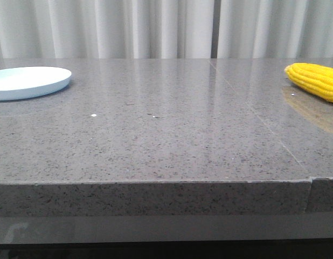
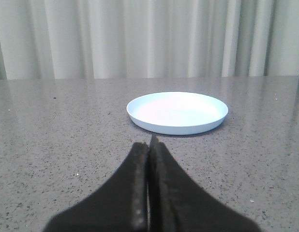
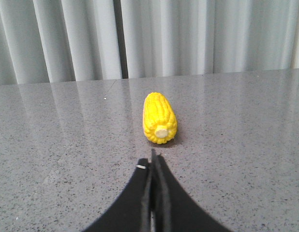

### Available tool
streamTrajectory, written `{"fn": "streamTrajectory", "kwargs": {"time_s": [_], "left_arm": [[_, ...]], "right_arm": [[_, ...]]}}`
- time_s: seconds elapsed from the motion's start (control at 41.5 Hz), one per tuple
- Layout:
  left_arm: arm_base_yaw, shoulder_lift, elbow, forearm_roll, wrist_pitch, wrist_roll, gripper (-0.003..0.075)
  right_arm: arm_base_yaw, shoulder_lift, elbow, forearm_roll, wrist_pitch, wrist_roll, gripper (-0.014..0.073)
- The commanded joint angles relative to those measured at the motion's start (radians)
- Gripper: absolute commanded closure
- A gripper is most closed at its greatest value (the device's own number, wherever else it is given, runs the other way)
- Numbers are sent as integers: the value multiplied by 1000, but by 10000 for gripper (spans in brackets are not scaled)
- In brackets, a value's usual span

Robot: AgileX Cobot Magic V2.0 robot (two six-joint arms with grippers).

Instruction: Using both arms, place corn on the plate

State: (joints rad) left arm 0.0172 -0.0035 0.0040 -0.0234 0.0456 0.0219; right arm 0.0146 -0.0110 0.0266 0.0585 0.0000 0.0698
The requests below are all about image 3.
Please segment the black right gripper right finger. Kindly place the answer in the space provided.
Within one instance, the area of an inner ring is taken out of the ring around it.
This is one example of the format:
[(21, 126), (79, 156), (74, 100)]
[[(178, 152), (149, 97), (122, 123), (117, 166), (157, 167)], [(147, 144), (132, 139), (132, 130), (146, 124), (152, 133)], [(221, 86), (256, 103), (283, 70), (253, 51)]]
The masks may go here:
[(151, 207), (157, 232), (228, 232), (182, 188), (165, 159), (151, 150)]

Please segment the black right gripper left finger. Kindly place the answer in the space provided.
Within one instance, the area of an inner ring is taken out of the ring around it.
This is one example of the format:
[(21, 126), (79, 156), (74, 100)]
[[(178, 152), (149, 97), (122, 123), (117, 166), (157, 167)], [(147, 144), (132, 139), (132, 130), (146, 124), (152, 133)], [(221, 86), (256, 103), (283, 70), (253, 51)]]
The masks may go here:
[(148, 159), (139, 159), (128, 184), (115, 202), (86, 232), (149, 232), (151, 170)]

